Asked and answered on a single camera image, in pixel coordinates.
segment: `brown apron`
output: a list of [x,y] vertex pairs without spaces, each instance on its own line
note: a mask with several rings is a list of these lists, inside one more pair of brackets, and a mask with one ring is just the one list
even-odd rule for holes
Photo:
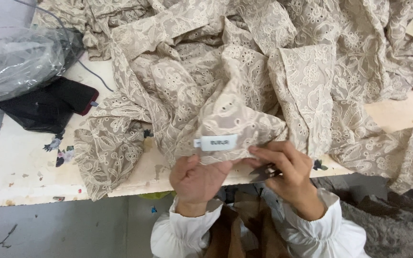
[[[210,228],[210,246],[205,258],[290,258],[286,243],[276,231],[270,208],[259,196],[235,194],[233,211],[226,205]],[[240,219],[259,240],[259,248],[244,252]]]

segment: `embroidered fabric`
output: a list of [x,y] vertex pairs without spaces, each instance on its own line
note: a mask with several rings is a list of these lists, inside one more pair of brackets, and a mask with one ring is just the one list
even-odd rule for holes
[[[238,134],[204,164],[290,140],[359,173],[413,188],[413,128],[383,132],[364,103],[413,89],[413,0],[43,0],[85,33],[91,60],[112,59],[119,90],[75,132],[92,200],[128,178],[152,123],[170,165],[203,135]],[[38,12],[41,25],[57,26]]]

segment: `clear plastic bag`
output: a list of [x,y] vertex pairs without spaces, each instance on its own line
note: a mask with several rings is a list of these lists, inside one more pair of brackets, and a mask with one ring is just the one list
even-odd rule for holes
[[81,36],[70,30],[0,27],[0,101],[47,85],[82,52]]

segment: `white table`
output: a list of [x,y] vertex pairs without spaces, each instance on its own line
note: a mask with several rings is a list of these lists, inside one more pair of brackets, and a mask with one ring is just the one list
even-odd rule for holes
[[[90,62],[86,55],[81,61],[99,74],[111,89],[116,88],[112,77],[111,61]],[[79,64],[72,66],[64,76],[96,88],[100,103],[111,94],[101,81]],[[413,126],[413,92],[406,101],[383,101],[367,104],[366,111],[386,132],[393,132]],[[68,123],[59,149],[73,145],[73,132],[86,128],[85,120],[74,114]],[[49,144],[53,134],[25,131],[7,115],[4,115],[0,129],[0,206],[57,202],[54,197],[65,201],[88,199],[77,164],[72,161],[55,167],[57,150],[46,152],[42,148]],[[135,195],[172,190],[168,181],[169,168],[151,137],[145,139],[145,151],[128,180],[109,197]],[[328,170],[312,170],[311,177],[352,173],[327,155],[320,157]],[[249,183],[251,169],[244,165],[234,167],[224,182],[225,185]]]

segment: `smartphone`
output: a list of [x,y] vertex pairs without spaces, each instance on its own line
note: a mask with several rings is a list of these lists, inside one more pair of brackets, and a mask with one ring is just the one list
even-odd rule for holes
[[90,86],[60,77],[46,89],[65,101],[79,115],[85,115],[92,107],[91,102],[98,98],[98,91]]

